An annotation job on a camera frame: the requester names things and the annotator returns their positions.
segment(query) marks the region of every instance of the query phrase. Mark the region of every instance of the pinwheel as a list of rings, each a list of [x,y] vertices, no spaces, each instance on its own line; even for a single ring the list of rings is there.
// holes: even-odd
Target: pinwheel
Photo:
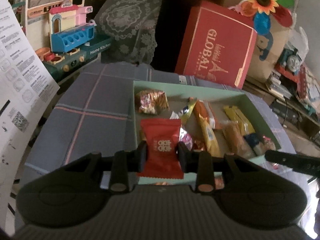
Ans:
[[[294,0],[242,0],[234,9],[247,17],[253,17],[253,25],[259,35],[266,35],[271,28],[270,14],[284,27],[292,25],[288,8]]]

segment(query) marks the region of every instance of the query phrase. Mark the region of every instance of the pink stripe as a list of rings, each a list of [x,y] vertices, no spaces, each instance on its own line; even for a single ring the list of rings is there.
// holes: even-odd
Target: pink stripe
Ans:
[[[96,83],[94,84],[94,87],[93,87],[93,89],[91,90],[91,93],[90,93],[90,95],[89,95],[89,98],[87,99],[87,102],[86,102],[86,104],[85,104],[85,106],[84,106],[84,110],[87,109],[87,107],[88,107],[88,105],[89,105],[89,103],[90,103],[90,100],[91,100],[91,98],[92,98],[92,95],[93,95],[94,91],[95,91],[96,88],[97,88],[97,85],[98,85],[98,83],[99,83],[99,81],[100,81],[100,79],[101,79],[102,73],[103,73],[103,71],[104,71],[105,68],[106,68],[106,66],[104,66],[104,68],[101,70],[101,72],[100,72],[100,74],[99,74],[99,77],[98,77]],[[75,143],[76,143],[76,140],[77,140],[77,137],[78,137],[78,134],[79,134],[79,130],[80,130],[80,128],[81,128],[81,125],[82,125],[82,122],[83,122],[84,117],[85,117],[85,113],[82,114],[81,119],[80,119],[80,122],[79,122],[78,127],[77,127],[77,130],[76,130],[76,133],[75,133],[75,135],[73,136],[72,143],[71,143],[70,148],[69,148],[69,150],[68,150],[68,154],[67,154],[67,158],[66,158],[65,164],[68,164],[68,162],[69,162],[69,160],[70,160],[70,156],[71,156],[73,147],[74,147],[74,145],[75,145]]]
[[[83,115],[89,115],[89,116],[98,116],[98,117],[105,117],[105,118],[112,118],[112,119],[119,119],[119,120],[127,120],[127,117],[119,117],[119,116],[114,116],[114,115],[108,115],[108,114],[96,114],[96,113],[86,113],[84,111],[77,111],[77,110],[73,110],[73,109],[69,109],[63,106],[57,106],[55,107],[55,109],[61,109],[67,112],[71,112],[71,113],[76,113],[76,114],[83,114]]]

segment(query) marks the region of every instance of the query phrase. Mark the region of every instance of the white wall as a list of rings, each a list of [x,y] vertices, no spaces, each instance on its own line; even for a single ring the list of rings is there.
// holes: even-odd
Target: white wall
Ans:
[[[301,26],[309,40],[309,53],[305,60],[320,82],[320,0],[299,0],[296,29]]]

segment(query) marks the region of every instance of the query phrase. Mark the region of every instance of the ribbed black surface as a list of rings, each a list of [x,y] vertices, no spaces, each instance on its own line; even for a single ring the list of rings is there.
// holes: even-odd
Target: ribbed black surface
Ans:
[[[297,226],[264,231],[247,228],[228,218],[213,198],[188,186],[136,186],[133,192],[112,197],[93,219],[62,229],[25,226],[15,239],[67,240],[302,240]]]

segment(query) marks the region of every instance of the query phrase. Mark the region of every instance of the instruction sheet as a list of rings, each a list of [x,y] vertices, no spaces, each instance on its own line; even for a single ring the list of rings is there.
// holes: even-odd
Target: instruction sheet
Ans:
[[[23,33],[8,0],[0,0],[0,227],[20,160],[58,91]]]

